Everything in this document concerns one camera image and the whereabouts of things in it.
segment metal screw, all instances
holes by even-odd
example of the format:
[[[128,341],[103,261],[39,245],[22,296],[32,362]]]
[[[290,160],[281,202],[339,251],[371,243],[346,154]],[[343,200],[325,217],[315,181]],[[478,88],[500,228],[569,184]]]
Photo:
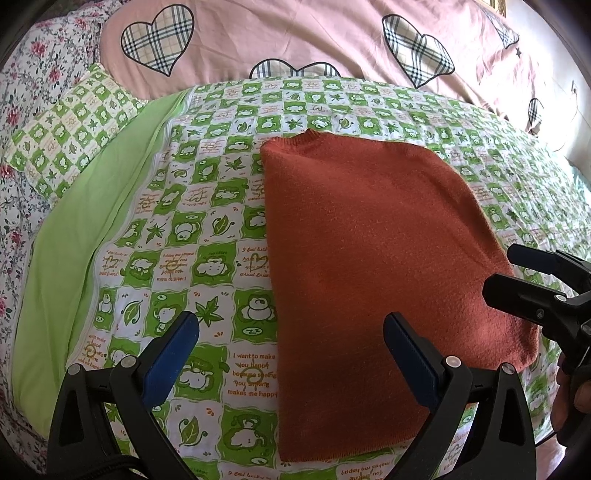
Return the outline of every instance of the metal screw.
[[[121,366],[123,368],[131,368],[134,365],[135,365],[135,357],[133,355],[128,355],[128,356],[124,357],[123,360],[121,361]]]
[[[76,375],[80,371],[81,367],[80,364],[73,364],[68,367],[68,374],[69,375]]]
[[[503,372],[507,375],[513,375],[515,373],[515,367],[511,364],[503,364]]]
[[[450,355],[445,359],[445,363],[452,368],[457,368],[462,364],[462,361],[458,357]]]

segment pink bedding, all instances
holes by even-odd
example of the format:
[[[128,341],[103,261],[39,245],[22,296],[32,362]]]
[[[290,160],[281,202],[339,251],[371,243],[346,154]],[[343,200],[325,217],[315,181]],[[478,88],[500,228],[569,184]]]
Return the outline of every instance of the pink bedding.
[[[340,75],[464,100],[522,129],[539,121],[535,63],[476,0],[132,0],[100,56],[133,95],[261,76]]]

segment red flower print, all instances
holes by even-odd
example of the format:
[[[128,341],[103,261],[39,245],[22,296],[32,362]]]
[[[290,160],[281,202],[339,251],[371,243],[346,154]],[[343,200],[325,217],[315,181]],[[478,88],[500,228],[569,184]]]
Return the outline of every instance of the red flower print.
[[[14,169],[10,165],[0,164],[0,179],[14,178]]]
[[[14,230],[10,234],[10,240],[12,240],[12,242],[15,243],[17,245],[17,247],[19,247],[21,245],[21,238],[22,238],[22,235],[18,230]]]
[[[45,55],[46,50],[47,45],[45,45],[42,41],[35,40],[31,44],[31,52],[33,53],[33,55],[36,55],[37,57],[42,57],[43,55]]]
[[[61,70],[58,67],[53,67],[51,69],[51,72],[49,72],[49,79],[55,83],[57,82],[61,77]]]
[[[86,20],[84,20],[83,18],[76,18],[74,20],[74,23],[78,25],[82,30],[86,29]]]
[[[18,119],[20,118],[21,113],[18,111],[16,107],[12,107],[6,116],[6,121],[9,125],[13,127],[18,123]]]

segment floral sheet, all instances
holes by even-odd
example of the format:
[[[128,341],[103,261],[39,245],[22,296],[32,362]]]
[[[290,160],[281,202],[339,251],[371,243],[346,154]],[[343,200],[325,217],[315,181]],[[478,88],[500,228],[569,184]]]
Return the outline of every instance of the floral sheet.
[[[46,443],[14,408],[7,378],[31,244],[50,208],[7,164],[3,149],[10,135],[82,77],[98,54],[102,25],[120,6],[104,0],[37,23],[0,72],[0,431],[37,470]]]
[[[201,479],[380,480],[407,447],[306,463],[277,453],[281,319],[269,281],[259,148],[307,128],[425,146],[464,178],[503,245],[591,256],[591,214],[555,156],[477,107],[353,79],[194,87],[168,122],[125,223],[95,256],[93,300],[69,363],[110,367],[138,355],[182,310],[195,312],[199,342],[154,415]],[[537,272],[516,273],[561,287]],[[558,353],[541,338],[539,358],[521,374],[538,440],[550,430]],[[457,459],[473,414],[466,410],[439,473]],[[133,452],[116,410],[108,415],[122,450]]]

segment heart outline print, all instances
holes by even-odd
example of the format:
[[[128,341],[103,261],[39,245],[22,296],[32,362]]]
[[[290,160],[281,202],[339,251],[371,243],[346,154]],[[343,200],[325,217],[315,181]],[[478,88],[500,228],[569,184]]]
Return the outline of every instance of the heart outline print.
[[[300,69],[291,66],[285,60],[265,59],[257,63],[251,70],[250,79],[268,78],[268,77],[340,77],[339,71],[326,61],[315,61],[309,63]]]
[[[168,5],[151,23],[138,21],[125,27],[121,34],[121,50],[130,60],[170,77],[194,31],[195,17],[191,9],[182,4]]]
[[[445,46],[432,35],[420,33],[404,17],[386,15],[382,27],[388,49],[415,88],[456,71]]]

